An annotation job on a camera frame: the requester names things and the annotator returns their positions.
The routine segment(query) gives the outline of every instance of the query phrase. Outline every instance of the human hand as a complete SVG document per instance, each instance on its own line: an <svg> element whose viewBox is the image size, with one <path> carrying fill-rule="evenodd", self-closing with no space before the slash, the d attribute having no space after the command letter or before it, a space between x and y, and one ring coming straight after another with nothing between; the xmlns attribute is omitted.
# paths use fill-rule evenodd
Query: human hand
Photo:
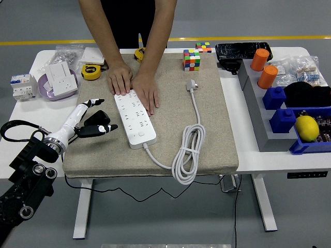
<svg viewBox="0 0 331 248"><path fill-rule="evenodd" d="M107 72L107 82L111 93L124 96L130 92L131 68L124 62L111 63Z"/></svg>
<svg viewBox="0 0 331 248"><path fill-rule="evenodd" d="M137 74L131 81L131 87L136 91L138 98L147 110L148 116L154 114L154 106L159 107L157 83L153 76Z"/></svg>

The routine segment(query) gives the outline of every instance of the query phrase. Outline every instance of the person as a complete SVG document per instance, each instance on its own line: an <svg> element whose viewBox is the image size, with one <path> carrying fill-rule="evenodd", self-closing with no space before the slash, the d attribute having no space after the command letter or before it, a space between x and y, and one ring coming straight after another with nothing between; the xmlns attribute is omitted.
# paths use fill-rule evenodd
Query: person
<svg viewBox="0 0 331 248"><path fill-rule="evenodd" d="M125 95L133 88L148 115L159 107L155 73L167 47L177 0L79 0L86 25L109 65L111 93ZM139 48L141 34L144 59L137 75L127 66L119 49Z"/></svg>

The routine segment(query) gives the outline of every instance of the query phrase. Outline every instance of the yellow tape measure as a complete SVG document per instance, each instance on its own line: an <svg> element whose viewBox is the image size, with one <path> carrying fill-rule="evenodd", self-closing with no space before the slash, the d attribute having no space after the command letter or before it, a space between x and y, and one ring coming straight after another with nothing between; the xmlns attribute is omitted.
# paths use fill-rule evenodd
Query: yellow tape measure
<svg viewBox="0 0 331 248"><path fill-rule="evenodd" d="M82 68L82 77L86 80L95 80L101 76L101 66L85 65Z"/></svg>
<svg viewBox="0 0 331 248"><path fill-rule="evenodd" d="M141 63L145 54L145 48L139 48L134 52L134 59Z"/></svg>

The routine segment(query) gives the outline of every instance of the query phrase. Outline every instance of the yellow floor line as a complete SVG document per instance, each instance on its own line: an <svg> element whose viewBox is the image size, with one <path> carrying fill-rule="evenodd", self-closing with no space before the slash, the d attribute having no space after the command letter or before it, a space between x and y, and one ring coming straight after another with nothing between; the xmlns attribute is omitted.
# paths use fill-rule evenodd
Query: yellow floor line
<svg viewBox="0 0 331 248"><path fill-rule="evenodd" d="M215 40L321 40L331 39L331 35L302 35L302 36L229 36L229 37L183 37L169 38L169 41L215 41ZM4 41L0 45L47 45L95 43L94 40L37 40L37 41Z"/></svg>

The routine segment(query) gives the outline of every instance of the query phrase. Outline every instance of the plastic bag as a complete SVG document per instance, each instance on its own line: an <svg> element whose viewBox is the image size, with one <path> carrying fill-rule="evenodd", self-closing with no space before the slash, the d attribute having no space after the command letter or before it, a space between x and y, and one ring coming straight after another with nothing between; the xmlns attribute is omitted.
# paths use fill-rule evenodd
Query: plastic bag
<svg viewBox="0 0 331 248"><path fill-rule="evenodd" d="M319 60L316 56L286 56L269 64L278 68L275 79L277 86L286 87L294 82L306 82L312 86L326 84L320 76Z"/></svg>
<svg viewBox="0 0 331 248"><path fill-rule="evenodd" d="M286 56L280 60L271 61L268 63L269 65L276 66L278 69L278 74L275 78L275 83L277 86L286 87L292 83L297 82L296 76L292 73L290 62L290 56Z"/></svg>
<svg viewBox="0 0 331 248"><path fill-rule="evenodd" d="M57 45L54 56L47 61L39 70L39 73L44 73L45 67L48 65L67 62L70 70L79 72L80 59L83 56L82 44L69 44L69 45Z"/></svg>

